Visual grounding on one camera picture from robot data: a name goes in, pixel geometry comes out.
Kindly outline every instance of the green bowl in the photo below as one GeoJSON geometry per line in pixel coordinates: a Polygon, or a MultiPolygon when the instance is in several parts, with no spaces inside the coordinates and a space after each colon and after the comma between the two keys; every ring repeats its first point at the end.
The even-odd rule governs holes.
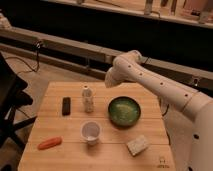
{"type": "Polygon", "coordinates": [[[113,99],[108,106],[108,112],[110,120],[117,126],[132,126],[141,115],[139,104],[126,96],[113,99]]]}

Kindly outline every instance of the white cup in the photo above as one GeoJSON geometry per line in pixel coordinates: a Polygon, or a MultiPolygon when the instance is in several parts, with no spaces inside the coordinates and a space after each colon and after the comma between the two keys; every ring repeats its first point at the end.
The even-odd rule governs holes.
{"type": "Polygon", "coordinates": [[[100,126],[93,121],[87,122],[82,126],[81,134],[88,145],[95,145],[99,139],[100,126]]]}

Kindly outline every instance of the orange carrot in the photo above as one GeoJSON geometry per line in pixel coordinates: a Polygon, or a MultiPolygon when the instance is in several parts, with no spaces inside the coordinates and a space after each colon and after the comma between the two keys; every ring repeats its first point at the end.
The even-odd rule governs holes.
{"type": "Polygon", "coordinates": [[[60,145],[61,143],[62,143],[62,138],[55,137],[55,138],[51,138],[51,139],[41,142],[37,148],[38,148],[38,150],[45,150],[45,149],[54,147],[56,145],[60,145]]]}

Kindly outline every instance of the white sponge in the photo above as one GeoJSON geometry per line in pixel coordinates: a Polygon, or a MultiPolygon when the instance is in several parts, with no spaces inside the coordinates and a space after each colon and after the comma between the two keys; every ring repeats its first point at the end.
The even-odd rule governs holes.
{"type": "Polygon", "coordinates": [[[149,142],[144,135],[140,135],[136,139],[126,143],[129,151],[133,156],[136,156],[141,151],[145,150],[149,146],[149,142]]]}

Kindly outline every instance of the black chair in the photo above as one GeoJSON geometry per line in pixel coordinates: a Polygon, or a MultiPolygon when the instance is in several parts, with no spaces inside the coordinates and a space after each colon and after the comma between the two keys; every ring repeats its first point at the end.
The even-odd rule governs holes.
{"type": "Polygon", "coordinates": [[[25,143],[15,131],[32,124],[36,117],[14,124],[16,109],[23,105],[31,105],[33,99],[23,92],[27,83],[18,77],[0,53],[0,147],[10,137],[21,149],[25,143]]]}

